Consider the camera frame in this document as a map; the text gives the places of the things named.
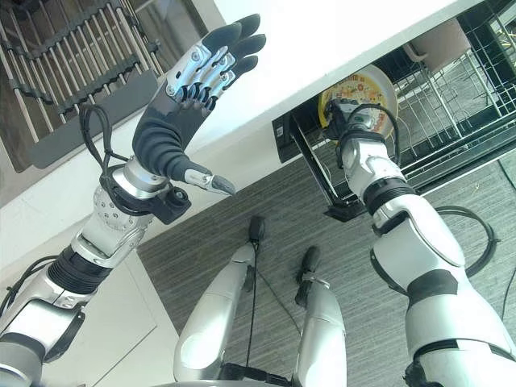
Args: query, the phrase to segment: silver metal joint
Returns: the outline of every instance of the silver metal joint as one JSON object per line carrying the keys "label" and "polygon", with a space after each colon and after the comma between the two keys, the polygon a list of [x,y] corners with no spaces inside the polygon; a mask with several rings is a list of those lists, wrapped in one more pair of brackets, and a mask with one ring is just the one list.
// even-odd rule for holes
{"label": "silver metal joint", "polygon": [[167,177],[150,173],[135,157],[129,159],[123,168],[115,170],[113,178],[125,191],[138,199],[154,198],[167,189],[169,184]]}

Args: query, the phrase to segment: black mount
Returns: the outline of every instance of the black mount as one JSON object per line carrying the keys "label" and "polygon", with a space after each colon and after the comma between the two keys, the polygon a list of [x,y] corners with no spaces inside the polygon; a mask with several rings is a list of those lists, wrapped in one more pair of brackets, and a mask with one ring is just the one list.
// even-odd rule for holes
{"label": "black mount", "polygon": [[123,168],[123,164],[108,168],[108,174],[100,177],[102,188],[110,195],[114,205],[124,214],[144,216],[153,214],[162,223],[170,224],[180,218],[192,203],[188,194],[181,188],[169,183],[169,190],[159,193],[154,198],[140,200],[131,196],[113,178],[116,169]]}

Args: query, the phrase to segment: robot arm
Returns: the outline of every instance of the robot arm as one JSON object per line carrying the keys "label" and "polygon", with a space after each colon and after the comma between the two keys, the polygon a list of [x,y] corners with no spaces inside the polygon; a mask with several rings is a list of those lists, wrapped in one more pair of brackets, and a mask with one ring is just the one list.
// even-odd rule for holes
{"label": "robot arm", "polygon": [[[184,150],[223,91],[256,66],[251,54],[265,43],[264,35],[252,35],[259,25],[259,15],[251,15],[212,31],[166,74],[136,128],[135,155],[104,165],[86,225],[1,311],[0,385],[37,383],[42,363],[66,351],[84,321],[82,309],[138,246],[152,218],[170,224],[186,212],[188,196],[171,181],[234,192],[229,181],[190,161]],[[87,122],[93,111],[106,120],[96,106],[82,111],[81,119]]]}
{"label": "robot arm", "polygon": [[491,305],[472,287],[464,254],[428,201],[407,184],[384,139],[332,108],[350,189],[380,236],[372,266],[409,298],[406,338],[410,386],[504,385],[516,377],[516,347]]}

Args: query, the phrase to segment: wire shelf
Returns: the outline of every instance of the wire shelf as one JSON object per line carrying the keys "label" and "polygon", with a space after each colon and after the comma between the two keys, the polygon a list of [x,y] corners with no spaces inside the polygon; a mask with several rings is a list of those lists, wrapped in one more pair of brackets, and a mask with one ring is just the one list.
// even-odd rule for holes
{"label": "wire shelf", "polygon": [[[437,73],[402,48],[373,62],[394,85],[401,167],[420,193],[516,146],[516,2],[483,2],[457,20],[471,48]],[[356,204],[336,165],[335,144],[319,124],[317,101],[291,114],[340,204]],[[386,143],[393,155],[392,137]]]}

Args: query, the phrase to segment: robot forearm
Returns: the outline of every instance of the robot forearm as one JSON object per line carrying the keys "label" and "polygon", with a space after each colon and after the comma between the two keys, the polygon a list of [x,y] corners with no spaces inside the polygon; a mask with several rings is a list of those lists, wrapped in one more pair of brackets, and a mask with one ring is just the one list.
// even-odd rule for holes
{"label": "robot forearm", "polygon": [[380,236],[372,265],[409,298],[406,336],[414,362],[408,385],[488,386],[516,377],[516,347],[491,305],[471,286],[464,254],[428,201],[406,183],[383,139],[363,132],[341,140],[352,191]]}

